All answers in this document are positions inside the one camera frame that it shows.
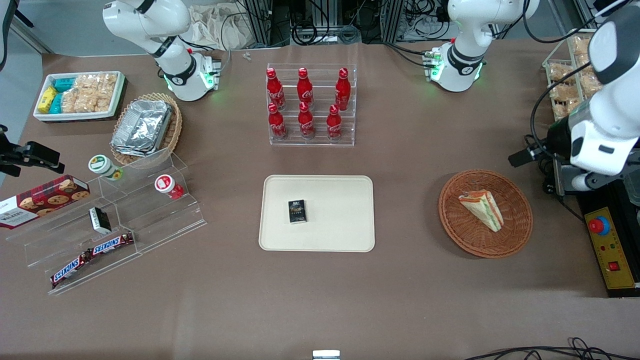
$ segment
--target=cookie box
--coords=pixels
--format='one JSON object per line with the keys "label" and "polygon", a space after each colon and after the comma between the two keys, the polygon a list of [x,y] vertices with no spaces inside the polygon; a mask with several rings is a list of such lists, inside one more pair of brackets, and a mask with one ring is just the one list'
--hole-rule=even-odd
{"label": "cookie box", "polygon": [[89,186],[71,175],[0,202],[0,227],[15,229],[57,209],[88,197]]}

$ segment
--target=table surface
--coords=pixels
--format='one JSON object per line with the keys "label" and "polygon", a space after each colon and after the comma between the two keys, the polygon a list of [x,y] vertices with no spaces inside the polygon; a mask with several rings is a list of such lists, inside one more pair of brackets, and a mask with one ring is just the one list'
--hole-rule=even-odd
{"label": "table surface", "polygon": [[[531,108],[546,85],[540,64],[552,48],[496,41],[480,79],[460,94],[426,83],[417,66],[382,45],[250,51],[251,62],[244,51],[234,53],[218,91],[179,103],[184,125],[176,153],[190,167],[189,188],[208,224],[57,297],[46,295],[42,272],[26,268],[22,247],[2,241],[0,356],[304,359],[337,348],[344,359],[460,359],[497,348],[566,346],[570,336],[640,355],[638,300],[605,297],[584,226],[541,191],[534,164],[514,169],[507,161],[524,146]],[[269,62],[357,63],[356,146],[271,147]],[[167,92],[156,69],[150,56],[44,56],[45,74],[122,71],[125,103]],[[539,118],[552,122],[547,102]],[[60,151],[67,173],[91,179],[86,163],[109,154],[113,124],[29,117],[22,141]],[[529,199],[534,229],[518,254],[475,258],[444,232],[440,189],[470,168],[504,174]],[[369,176],[375,248],[262,250],[262,185],[271,174]],[[26,168],[5,180],[1,196],[53,176]]]}

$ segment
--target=white cloth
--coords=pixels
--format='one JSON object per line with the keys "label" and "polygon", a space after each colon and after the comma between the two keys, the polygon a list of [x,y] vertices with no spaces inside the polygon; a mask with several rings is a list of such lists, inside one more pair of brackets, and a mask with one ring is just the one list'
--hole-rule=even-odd
{"label": "white cloth", "polygon": [[191,5],[189,7],[192,29],[191,42],[218,49],[224,48],[224,50],[241,49],[254,43],[255,40],[249,28],[249,18],[246,13],[233,15],[225,22],[227,16],[245,11],[242,6],[236,5],[236,3]]}

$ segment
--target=wicker basket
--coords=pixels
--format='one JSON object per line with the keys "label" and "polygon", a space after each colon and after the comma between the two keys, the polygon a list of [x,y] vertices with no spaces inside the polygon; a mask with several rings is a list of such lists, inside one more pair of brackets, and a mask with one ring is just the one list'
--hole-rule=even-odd
{"label": "wicker basket", "polygon": [[[483,189],[491,191],[504,218],[504,226],[496,233],[458,200],[463,192]],[[524,194],[509,179],[489,170],[468,170],[454,175],[442,188],[438,212],[453,241],[482,258],[515,254],[529,241],[533,227],[531,207]]]}
{"label": "wicker basket", "polygon": [[[178,104],[176,104],[175,100],[173,100],[169,95],[158,94],[155,92],[152,94],[142,95],[135,100],[151,100],[151,101],[162,100],[168,104],[171,104],[173,111],[171,114],[169,126],[167,127],[166,132],[164,133],[164,139],[163,139],[162,145],[160,146],[160,149],[164,149],[165,147],[168,147],[169,150],[173,151],[175,149],[175,146],[178,144],[178,138],[180,137],[180,131],[182,130],[182,114],[180,114],[180,109],[178,108]],[[122,118],[124,117],[124,114],[127,112],[127,110],[129,109],[132,103],[133,101],[130,102],[129,105],[127,105],[127,107],[124,110],[122,110],[122,112],[120,113],[120,116],[118,117],[118,121],[116,122],[116,126],[113,130],[114,134],[116,133],[116,131],[118,131],[118,127],[122,122]],[[113,147],[111,148],[111,153],[113,154],[113,157],[122,165],[130,164],[133,161],[136,161],[141,158],[140,156],[120,154]]]}

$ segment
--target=coca-cola bottle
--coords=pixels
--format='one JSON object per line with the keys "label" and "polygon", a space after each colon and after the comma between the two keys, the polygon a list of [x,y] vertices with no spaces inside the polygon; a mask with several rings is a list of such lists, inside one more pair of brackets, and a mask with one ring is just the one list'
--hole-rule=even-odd
{"label": "coca-cola bottle", "polygon": [[326,132],[330,142],[338,142],[342,138],[342,118],[338,114],[338,106],[331,105],[326,118]]}
{"label": "coca-cola bottle", "polygon": [[338,82],[335,84],[335,103],[340,111],[347,110],[350,96],[349,70],[343,67],[338,71]]}
{"label": "coca-cola bottle", "polygon": [[311,81],[308,78],[307,68],[301,67],[298,69],[298,98],[300,102],[306,102],[309,105],[309,110],[314,109],[314,86],[311,85]]}
{"label": "coca-cola bottle", "polygon": [[271,127],[271,135],[277,141],[287,138],[287,128],[284,126],[282,114],[278,111],[278,106],[273,102],[269,104],[269,126]]}
{"label": "coca-cola bottle", "polygon": [[271,102],[278,106],[278,110],[284,110],[286,103],[284,99],[284,90],[273,67],[267,69],[267,93]]}
{"label": "coca-cola bottle", "polygon": [[309,105],[306,102],[300,103],[298,122],[300,123],[300,132],[302,133],[303,139],[311,140],[316,137],[316,129],[314,128],[314,116],[309,111]]}

